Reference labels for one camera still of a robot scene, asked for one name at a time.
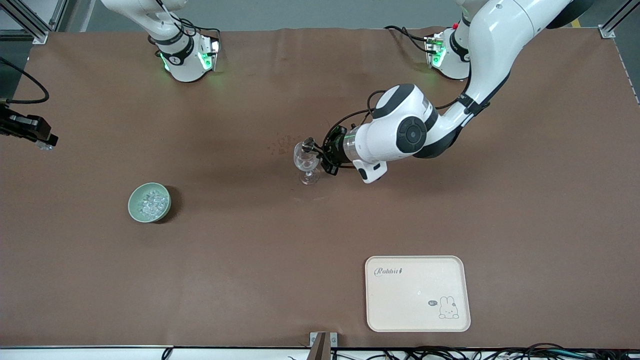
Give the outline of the clear wine glass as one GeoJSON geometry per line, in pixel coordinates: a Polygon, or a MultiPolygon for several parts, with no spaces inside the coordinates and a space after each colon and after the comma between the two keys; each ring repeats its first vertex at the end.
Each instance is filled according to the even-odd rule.
{"type": "Polygon", "coordinates": [[[294,148],[294,164],[300,170],[300,181],[304,185],[314,185],[318,182],[317,171],[319,160],[315,152],[304,153],[301,149],[302,141],[294,148]]]}

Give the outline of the aluminium frame post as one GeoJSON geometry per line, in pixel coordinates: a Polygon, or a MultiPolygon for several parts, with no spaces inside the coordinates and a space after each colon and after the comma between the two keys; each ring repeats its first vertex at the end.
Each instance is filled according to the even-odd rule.
{"type": "Polygon", "coordinates": [[[598,25],[600,37],[602,39],[614,39],[616,37],[615,29],[638,7],[640,7],[640,0],[624,0],[605,23],[598,25]]]}
{"type": "Polygon", "coordinates": [[[45,44],[70,0],[0,0],[0,40],[45,44]]]}

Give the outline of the grey metal mount bracket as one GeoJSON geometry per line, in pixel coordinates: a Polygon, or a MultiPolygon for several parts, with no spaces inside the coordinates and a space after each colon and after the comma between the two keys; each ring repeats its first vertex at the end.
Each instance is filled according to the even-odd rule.
{"type": "Polygon", "coordinates": [[[306,360],[336,360],[338,339],[337,332],[311,332],[310,351],[306,360]]]}

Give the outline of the clear ice cubes pile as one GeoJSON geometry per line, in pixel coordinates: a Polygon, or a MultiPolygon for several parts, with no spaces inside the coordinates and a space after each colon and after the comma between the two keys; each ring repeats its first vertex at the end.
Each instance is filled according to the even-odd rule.
{"type": "Polygon", "coordinates": [[[144,221],[159,219],[169,207],[169,198],[157,190],[151,190],[142,195],[137,203],[137,214],[144,221]]]}

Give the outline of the brown table cover sheet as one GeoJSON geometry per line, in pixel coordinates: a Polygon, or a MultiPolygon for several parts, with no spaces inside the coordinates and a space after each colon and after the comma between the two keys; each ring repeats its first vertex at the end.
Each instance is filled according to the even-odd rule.
{"type": "Polygon", "coordinates": [[[544,30],[490,106],[434,159],[371,184],[304,186],[293,148],[418,84],[464,85],[397,33],[222,35],[219,70],[174,80],[141,32],[55,33],[26,70],[50,100],[54,150],[0,136],[0,346],[640,349],[640,105],[617,45],[544,30]],[[168,214],[128,212],[160,183],[168,214]],[[456,256],[465,332],[375,332],[365,263],[456,256]]]}

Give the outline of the pale green ceramic bowl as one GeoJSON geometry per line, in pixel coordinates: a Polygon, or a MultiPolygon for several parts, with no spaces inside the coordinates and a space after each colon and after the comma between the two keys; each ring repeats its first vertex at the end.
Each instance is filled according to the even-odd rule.
{"type": "Polygon", "coordinates": [[[144,223],[144,224],[148,224],[148,223],[157,223],[158,221],[162,220],[163,218],[165,218],[167,216],[167,214],[169,213],[170,207],[172,205],[172,198],[171,195],[168,191],[168,189],[163,186],[160,183],[157,182],[149,182],[149,183],[145,183],[141,186],[138,186],[137,189],[135,189],[135,191],[133,191],[130,195],[130,198],[128,199],[128,203],[127,203],[127,208],[128,208],[128,212],[131,216],[132,219],[134,219],[135,221],[137,221],[138,223],[144,223]],[[140,201],[140,199],[142,198],[143,194],[146,192],[150,192],[150,191],[159,191],[160,193],[165,194],[165,196],[167,196],[169,198],[169,205],[167,210],[165,210],[165,212],[160,216],[159,219],[154,219],[151,221],[144,221],[141,216],[138,214],[137,212],[137,204],[140,201]]]}

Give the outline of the cream rabbit print tray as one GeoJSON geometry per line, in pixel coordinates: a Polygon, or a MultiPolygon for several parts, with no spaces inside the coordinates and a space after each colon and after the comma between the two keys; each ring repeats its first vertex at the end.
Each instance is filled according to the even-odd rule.
{"type": "Polygon", "coordinates": [[[471,326],[457,256],[372,256],[364,274],[366,323],[374,332],[459,333],[471,326]]]}

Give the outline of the white table edge rail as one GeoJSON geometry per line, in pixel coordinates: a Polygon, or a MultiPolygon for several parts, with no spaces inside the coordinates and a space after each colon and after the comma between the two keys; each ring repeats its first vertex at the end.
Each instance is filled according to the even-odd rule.
{"type": "Polygon", "coordinates": [[[0,360],[306,360],[303,347],[0,346],[0,360]]]}

